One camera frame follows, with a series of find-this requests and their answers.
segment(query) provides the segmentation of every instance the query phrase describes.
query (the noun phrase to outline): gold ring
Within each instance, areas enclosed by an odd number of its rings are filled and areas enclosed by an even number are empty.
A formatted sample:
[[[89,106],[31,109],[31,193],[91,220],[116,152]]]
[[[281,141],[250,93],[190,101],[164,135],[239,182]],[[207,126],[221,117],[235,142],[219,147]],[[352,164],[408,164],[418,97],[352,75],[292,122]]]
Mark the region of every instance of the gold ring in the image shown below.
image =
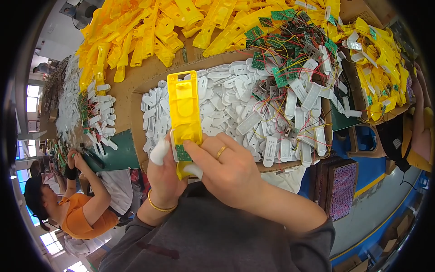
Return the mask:
[[[217,155],[216,155],[216,160],[219,160],[219,157],[221,156],[221,154],[222,154],[222,152],[224,152],[224,150],[227,148],[228,146],[223,146],[220,150],[219,150],[219,152],[217,153]]]

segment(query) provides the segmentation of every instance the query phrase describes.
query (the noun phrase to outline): yellow stripe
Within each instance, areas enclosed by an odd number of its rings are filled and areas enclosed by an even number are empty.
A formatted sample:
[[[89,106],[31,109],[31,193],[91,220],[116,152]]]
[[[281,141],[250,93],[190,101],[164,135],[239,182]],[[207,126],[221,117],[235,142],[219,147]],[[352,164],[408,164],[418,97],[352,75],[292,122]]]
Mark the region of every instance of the yellow stripe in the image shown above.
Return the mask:
[[[358,190],[355,192],[354,198],[362,195],[362,193],[364,193],[365,191],[367,191],[368,189],[370,189],[371,187],[373,187],[375,184],[377,184],[378,182],[380,182],[383,178],[385,178],[386,174],[382,174],[380,175],[377,179],[375,179],[374,181],[370,182],[369,184],[367,184],[363,189]]]
[[[417,176],[417,178],[415,179],[414,185],[417,183],[417,180],[420,178],[420,174],[422,172],[420,171],[419,175]],[[403,198],[402,202],[400,202],[400,204],[397,206],[397,208],[390,214],[390,216],[387,217],[387,219],[385,219],[385,221],[382,222],[382,224],[377,227],[374,231],[372,231],[369,235],[367,235],[364,239],[362,239],[358,244],[352,246],[351,248],[349,248],[348,250],[340,253],[339,255],[333,257],[332,259],[330,259],[330,261],[335,260],[336,258],[343,256],[344,254],[348,253],[349,251],[351,251],[352,249],[356,248],[357,246],[359,246],[362,242],[364,242],[365,240],[367,240],[367,238],[369,238],[370,236],[372,236],[375,232],[377,232],[392,216],[393,214],[400,208],[400,206],[402,206],[403,202],[405,202],[405,199],[408,197],[408,195],[411,193],[411,190],[413,190],[413,188],[409,189],[409,192],[406,194],[406,196]]]

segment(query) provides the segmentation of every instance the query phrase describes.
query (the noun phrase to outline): black cap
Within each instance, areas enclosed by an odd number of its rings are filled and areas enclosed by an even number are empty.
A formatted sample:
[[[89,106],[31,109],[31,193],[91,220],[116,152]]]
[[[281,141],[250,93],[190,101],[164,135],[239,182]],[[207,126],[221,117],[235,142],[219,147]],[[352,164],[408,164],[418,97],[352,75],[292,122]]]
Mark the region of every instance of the black cap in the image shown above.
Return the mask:
[[[29,178],[24,188],[24,199],[26,200],[26,205],[33,212],[33,216],[39,219],[41,227],[48,231],[49,228],[42,222],[42,220],[48,219],[48,213],[42,205],[42,184],[41,175]]]

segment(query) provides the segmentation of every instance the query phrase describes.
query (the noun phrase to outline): gold bracelet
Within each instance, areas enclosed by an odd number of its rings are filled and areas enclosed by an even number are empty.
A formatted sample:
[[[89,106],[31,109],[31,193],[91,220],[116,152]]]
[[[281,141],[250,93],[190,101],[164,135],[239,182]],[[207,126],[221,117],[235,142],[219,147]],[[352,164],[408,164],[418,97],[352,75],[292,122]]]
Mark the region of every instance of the gold bracelet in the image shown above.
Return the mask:
[[[148,191],[148,201],[150,202],[151,206],[152,206],[154,209],[156,209],[156,210],[158,210],[158,211],[161,211],[161,212],[171,212],[171,211],[175,210],[175,208],[178,206],[178,205],[175,205],[174,207],[172,207],[172,208],[170,208],[170,209],[162,209],[162,208],[157,207],[156,205],[153,204],[153,202],[151,202],[151,199],[150,199],[150,193],[151,193],[152,190],[153,190],[153,189],[151,188],[151,189]]]

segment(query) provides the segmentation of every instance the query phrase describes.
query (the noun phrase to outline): person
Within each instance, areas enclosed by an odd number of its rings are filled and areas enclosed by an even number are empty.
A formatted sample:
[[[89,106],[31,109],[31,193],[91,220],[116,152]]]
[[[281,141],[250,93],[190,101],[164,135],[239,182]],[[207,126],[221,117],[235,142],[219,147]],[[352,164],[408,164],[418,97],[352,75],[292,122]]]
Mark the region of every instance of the person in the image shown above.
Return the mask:
[[[48,63],[41,62],[40,64],[38,64],[38,66],[33,68],[33,73],[36,73],[38,71],[41,71],[42,73],[45,74],[51,74],[54,72],[54,69]]]
[[[386,155],[402,172],[411,166],[431,172],[435,147],[433,109],[423,72],[416,62],[414,67],[411,88],[415,105],[376,128]]]
[[[114,227],[118,223],[118,217],[108,210],[110,194],[82,155],[75,149],[70,149],[67,157],[67,189],[62,200],[57,202],[57,195],[48,185],[42,183],[39,175],[29,178],[26,183],[26,205],[39,219],[44,230],[49,231],[49,228],[43,220],[50,218],[71,237],[92,239]],[[93,197],[76,193],[77,169],[86,175],[94,191]]]
[[[201,181],[176,175],[170,138],[150,154],[148,200],[101,261],[114,271],[331,271],[331,219],[312,201],[268,184],[230,136],[185,141]]]
[[[30,165],[30,175],[37,177],[41,175],[42,183],[47,184],[57,195],[64,195],[66,191],[65,178],[54,169],[53,163],[50,163],[50,170],[43,165],[42,159],[35,160]]]
[[[73,17],[73,18],[75,18],[75,16],[76,16],[76,11],[77,11],[77,9],[76,9],[75,6],[72,6],[72,7],[66,7],[66,8],[64,9],[64,13],[65,13],[66,15],[69,15],[70,17]]]

